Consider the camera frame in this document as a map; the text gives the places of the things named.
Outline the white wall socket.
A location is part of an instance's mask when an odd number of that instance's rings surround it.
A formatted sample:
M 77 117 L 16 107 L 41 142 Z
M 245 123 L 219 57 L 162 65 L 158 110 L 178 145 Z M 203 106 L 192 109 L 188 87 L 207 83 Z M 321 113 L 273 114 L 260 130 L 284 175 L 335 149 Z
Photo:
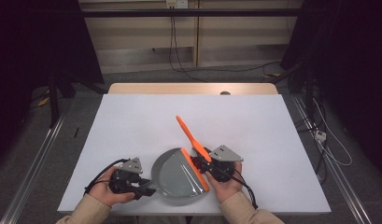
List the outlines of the white wall socket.
M 189 7 L 188 0 L 165 0 L 166 7 L 170 9 L 186 9 Z

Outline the grey dustpan with orange edge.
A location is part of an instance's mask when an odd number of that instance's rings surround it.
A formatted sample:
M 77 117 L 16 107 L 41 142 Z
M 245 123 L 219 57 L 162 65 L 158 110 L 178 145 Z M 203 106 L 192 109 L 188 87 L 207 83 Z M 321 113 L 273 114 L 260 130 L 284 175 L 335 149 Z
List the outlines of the grey dustpan with orange edge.
M 185 148 L 163 152 L 150 170 L 148 189 L 154 189 L 152 198 L 169 205 L 189 205 L 202 199 L 210 187 L 191 163 Z

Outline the black metal stand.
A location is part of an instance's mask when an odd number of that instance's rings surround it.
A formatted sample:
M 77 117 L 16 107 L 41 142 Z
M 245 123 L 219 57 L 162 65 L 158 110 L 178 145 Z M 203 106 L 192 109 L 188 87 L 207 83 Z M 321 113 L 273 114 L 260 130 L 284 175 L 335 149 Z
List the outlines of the black metal stand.
M 48 76 L 51 128 L 53 128 L 58 123 L 59 117 L 61 115 L 57 91 L 60 91 L 64 98 L 73 98 L 76 94 L 76 91 L 72 86 L 73 83 L 79 83 L 87 89 L 90 89 L 99 94 L 108 93 L 107 89 L 98 87 L 96 84 L 87 81 L 85 78 L 76 76 L 75 74 L 70 73 L 69 71 L 52 71 Z
M 308 117 L 313 115 L 313 74 L 307 62 L 298 62 L 283 74 L 271 80 L 272 84 L 287 79 L 291 93 L 305 92 L 305 111 Z

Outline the person's left hand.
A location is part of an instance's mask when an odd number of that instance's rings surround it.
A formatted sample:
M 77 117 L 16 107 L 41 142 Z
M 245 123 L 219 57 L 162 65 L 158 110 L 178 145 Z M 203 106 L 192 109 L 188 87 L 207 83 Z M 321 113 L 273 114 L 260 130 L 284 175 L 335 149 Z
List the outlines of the person's left hand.
M 96 183 L 89 191 L 90 196 L 109 207 L 112 207 L 116 203 L 128 203 L 134 198 L 133 192 L 116 194 L 110 190 L 108 181 L 116 170 L 117 167 L 110 167 L 103 175 L 97 179 Z

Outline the black curtain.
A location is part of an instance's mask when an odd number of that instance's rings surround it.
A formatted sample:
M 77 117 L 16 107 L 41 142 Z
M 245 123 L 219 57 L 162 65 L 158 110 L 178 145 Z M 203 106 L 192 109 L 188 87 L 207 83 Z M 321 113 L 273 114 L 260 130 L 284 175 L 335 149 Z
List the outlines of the black curtain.
M 281 67 L 311 52 L 313 74 L 366 157 L 382 173 L 382 0 L 304 0 L 320 16 L 297 18 Z
M 50 14 L 79 12 L 79 0 L 0 0 L 0 161 L 28 114 L 33 90 L 55 76 L 72 96 L 73 82 L 101 83 L 102 72 L 86 22 Z

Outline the orange brush with grey bristles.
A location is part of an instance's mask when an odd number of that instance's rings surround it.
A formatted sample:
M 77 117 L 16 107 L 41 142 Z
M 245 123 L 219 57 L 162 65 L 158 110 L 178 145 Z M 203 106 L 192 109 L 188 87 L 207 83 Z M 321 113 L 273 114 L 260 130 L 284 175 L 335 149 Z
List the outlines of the orange brush with grey bristles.
M 182 129 L 182 131 L 184 132 L 184 134 L 186 134 L 186 136 L 188 137 L 188 139 L 190 140 L 191 142 L 191 145 L 193 146 L 193 148 L 198 152 L 198 148 L 199 147 L 203 147 L 194 137 L 193 135 L 191 134 L 191 131 L 188 129 L 186 123 L 182 120 L 182 118 L 180 116 L 176 116 L 176 119 L 177 119 L 177 122 L 180 126 L 180 128 Z M 206 155 L 206 156 L 203 156 L 202 157 L 207 161 L 207 162 L 212 162 L 212 159 L 210 157 L 210 155 Z

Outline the black horizontal bar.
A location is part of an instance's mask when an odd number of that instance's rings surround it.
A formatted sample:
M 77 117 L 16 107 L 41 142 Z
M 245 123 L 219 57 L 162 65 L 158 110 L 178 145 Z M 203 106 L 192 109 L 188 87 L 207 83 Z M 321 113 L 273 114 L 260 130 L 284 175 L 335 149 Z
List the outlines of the black horizontal bar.
M 129 9 L 82 10 L 85 18 L 116 17 L 293 17 L 302 15 L 301 9 Z

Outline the aluminium floor rail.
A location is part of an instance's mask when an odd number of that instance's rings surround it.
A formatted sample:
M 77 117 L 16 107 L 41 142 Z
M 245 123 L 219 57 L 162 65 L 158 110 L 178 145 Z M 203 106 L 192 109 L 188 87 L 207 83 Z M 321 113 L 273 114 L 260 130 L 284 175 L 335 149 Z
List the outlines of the aluminium floor rail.
M 292 96 L 292 100 L 298 108 L 299 113 L 302 116 L 303 123 L 305 124 L 307 131 L 311 134 L 314 143 L 317 145 L 320 157 L 324 160 L 327 169 L 332 174 L 332 178 L 336 183 L 336 186 L 339 188 L 342 196 L 344 197 L 352 216 L 356 219 L 358 224 L 373 224 L 373 221 L 368 215 L 360 197 L 357 195 L 354 188 L 350 185 L 350 182 L 343 172 L 344 167 L 349 167 L 353 163 L 353 158 L 348 152 L 347 148 L 341 141 L 338 140 L 336 135 L 330 129 L 325 119 L 325 115 L 322 112 L 322 109 L 317 100 L 313 98 L 313 115 L 310 117 L 306 115 L 305 101 L 301 96 Z M 333 140 L 339 144 L 340 148 L 342 148 L 347 154 L 349 161 L 344 162 L 338 160 L 329 148 L 328 137 L 326 136 L 325 142 L 319 142 L 314 138 L 315 131 L 323 131 L 332 137 Z
M 6 212 L 1 218 L 0 224 L 17 224 L 21 211 L 24 208 L 35 185 L 36 179 L 39 176 L 57 135 L 63 126 L 66 114 L 67 111 L 65 110 L 49 128 L 49 131 L 47 132 L 47 135 L 39 148 L 31 167 L 27 170 L 24 179 L 14 194 L 14 197 L 8 205 Z

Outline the wooden table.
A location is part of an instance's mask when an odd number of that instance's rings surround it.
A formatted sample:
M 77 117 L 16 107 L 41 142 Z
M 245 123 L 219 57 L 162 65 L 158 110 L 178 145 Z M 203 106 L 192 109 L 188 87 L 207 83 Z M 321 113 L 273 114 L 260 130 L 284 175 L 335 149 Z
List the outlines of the wooden table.
M 271 83 L 114 83 L 109 94 L 278 94 Z

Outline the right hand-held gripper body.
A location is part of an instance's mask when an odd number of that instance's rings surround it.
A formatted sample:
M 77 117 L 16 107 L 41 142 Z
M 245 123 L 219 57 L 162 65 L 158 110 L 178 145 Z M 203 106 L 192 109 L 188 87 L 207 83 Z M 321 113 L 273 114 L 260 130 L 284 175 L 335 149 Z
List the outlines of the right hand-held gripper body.
M 212 174 L 219 182 L 229 181 L 233 176 L 235 163 L 244 160 L 225 145 L 221 145 L 214 150 L 209 149 L 209 155 L 212 162 L 208 163 L 208 170 L 206 172 Z

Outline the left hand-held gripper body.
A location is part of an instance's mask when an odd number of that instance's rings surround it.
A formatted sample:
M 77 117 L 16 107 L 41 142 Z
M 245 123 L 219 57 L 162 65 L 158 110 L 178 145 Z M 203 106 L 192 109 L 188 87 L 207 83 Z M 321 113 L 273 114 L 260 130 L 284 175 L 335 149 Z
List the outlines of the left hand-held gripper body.
M 138 186 L 142 173 L 141 162 L 138 158 L 120 160 L 120 166 L 110 177 L 108 183 L 110 190 L 113 193 L 122 194 L 135 193 L 137 189 L 144 189 L 143 186 Z

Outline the person's right hand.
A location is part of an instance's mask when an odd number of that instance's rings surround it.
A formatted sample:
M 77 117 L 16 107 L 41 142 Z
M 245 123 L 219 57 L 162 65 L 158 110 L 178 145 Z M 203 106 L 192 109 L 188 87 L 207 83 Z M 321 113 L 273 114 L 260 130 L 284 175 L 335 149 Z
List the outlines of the person's right hand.
M 205 176 L 209 184 L 213 187 L 219 203 L 223 203 L 224 201 L 235 195 L 235 193 L 241 191 L 243 188 L 243 186 L 240 183 L 236 182 L 233 179 L 227 182 L 219 182 L 209 172 L 206 172 Z

